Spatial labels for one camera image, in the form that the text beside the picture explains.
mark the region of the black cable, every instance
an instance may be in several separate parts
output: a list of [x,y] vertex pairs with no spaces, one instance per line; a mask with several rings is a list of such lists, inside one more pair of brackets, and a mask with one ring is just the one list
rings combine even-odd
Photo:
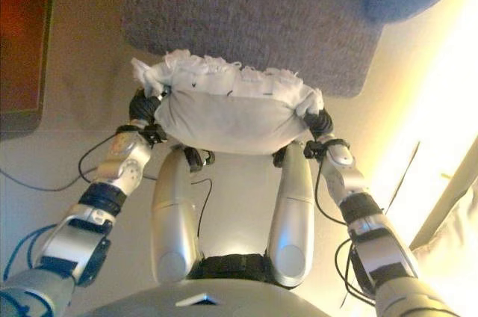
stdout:
[[[355,287],[353,287],[350,283],[349,283],[349,267],[350,267],[350,260],[351,260],[351,256],[352,256],[352,248],[353,248],[353,244],[350,244],[350,249],[349,249],[349,256],[347,257],[347,264],[345,265],[345,289],[347,290],[347,292],[349,292],[353,297],[359,299],[360,301],[372,306],[372,307],[375,307],[375,303],[365,299],[365,298],[368,298],[368,296],[366,296],[366,294],[360,292],[358,289],[356,289]],[[352,292],[350,290],[350,287],[353,287],[353,289],[355,291],[358,292],[358,294]]]
[[390,203],[388,204],[387,210],[385,211],[385,215],[387,215],[388,210],[390,209],[391,204],[395,201],[395,197],[398,195],[398,191],[402,187],[403,180],[405,180],[406,174],[409,172],[409,168],[412,165],[413,160],[415,160],[415,156],[417,155],[418,148],[420,147],[420,141],[417,142],[417,145],[415,146],[412,157],[409,160],[409,164],[406,166],[405,171],[403,172],[402,177],[400,178],[400,181],[398,182],[398,186],[394,191],[394,196],[391,197]]
[[94,147],[92,147],[91,149],[89,149],[85,154],[83,154],[83,156],[80,158],[80,160],[78,161],[78,172],[80,173],[80,177],[88,182],[89,184],[91,183],[91,181],[89,179],[86,178],[86,176],[84,175],[83,173],[83,170],[81,169],[81,163],[83,162],[84,158],[86,158],[92,151],[94,151],[97,147],[99,147],[100,145],[104,144],[106,141],[110,140],[111,138],[113,138],[114,136],[116,135],[116,133],[108,136],[106,139],[104,139],[103,141],[100,141],[97,145],[95,145]]
[[13,249],[12,254],[10,255],[10,258],[8,259],[7,266],[5,267],[4,273],[3,273],[3,281],[6,281],[8,279],[8,275],[10,274],[10,269],[12,267],[13,262],[15,261],[16,255],[18,254],[20,248],[23,246],[23,244],[32,236],[35,236],[38,233],[44,233],[47,230],[52,229],[56,225],[48,225],[45,227],[41,227],[38,230],[33,231],[32,233],[27,234],[24,238],[22,238],[18,244],[16,244],[15,248]]
[[347,242],[350,242],[350,238],[348,238],[347,240],[345,240],[344,242],[342,242],[340,245],[338,245],[337,250],[335,250],[335,255],[334,255],[335,270],[337,271],[338,275],[341,277],[342,281],[344,281],[352,290],[354,290],[355,292],[359,293],[360,295],[363,295],[363,296],[367,297],[366,294],[364,294],[362,291],[358,290],[356,287],[354,287],[353,285],[351,285],[351,284],[348,282],[348,279],[345,278],[345,276],[342,274],[342,271],[341,271],[340,268],[338,267],[338,254],[340,253],[342,247],[343,247]]
[[[87,174],[87,173],[90,173],[92,171],[96,170],[96,167],[92,167],[91,169],[88,169],[86,170],[85,172],[83,172],[83,174]],[[39,188],[37,186],[33,186],[33,185],[29,185],[25,182],[22,182],[16,178],[14,178],[13,176],[11,176],[9,173],[7,173],[6,171],[2,170],[0,168],[0,174],[5,176],[7,179],[10,179],[12,180],[13,182],[16,182],[17,184],[21,185],[21,186],[24,186],[26,188],[30,188],[32,190],[37,190],[37,191],[45,191],[45,192],[56,192],[56,191],[63,191],[63,190],[67,190],[70,186],[72,186],[75,182],[77,182],[81,176],[78,175],[76,178],[74,178],[71,182],[69,182],[68,184],[66,184],[65,186],[61,186],[59,188]]]
[[199,238],[199,234],[201,233],[202,215],[204,214],[204,209],[206,207],[206,204],[208,203],[209,197],[211,196],[212,179],[207,178],[207,179],[203,179],[203,180],[199,180],[199,181],[191,183],[191,185],[195,185],[195,184],[200,184],[201,182],[204,182],[204,181],[209,181],[210,185],[209,185],[208,196],[206,196],[206,200],[204,200],[204,205],[202,205],[201,214],[199,215],[199,222],[198,222],[198,225],[197,225],[197,238]]
[[317,173],[317,179],[315,180],[315,205],[317,206],[319,211],[322,213],[322,215],[324,215],[326,218],[328,218],[329,220],[331,220],[331,221],[333,221],[337,224],[346,226],[347,224],[345,224],[343,221],[337,220],[336,218],[333,218],[332,216],[327,214],[325,211],[323,211],[322,207],[319,204],[319,182],[320,182],[320,173],[321,172],[322,172],[322,162],[320,163],[319,172]]

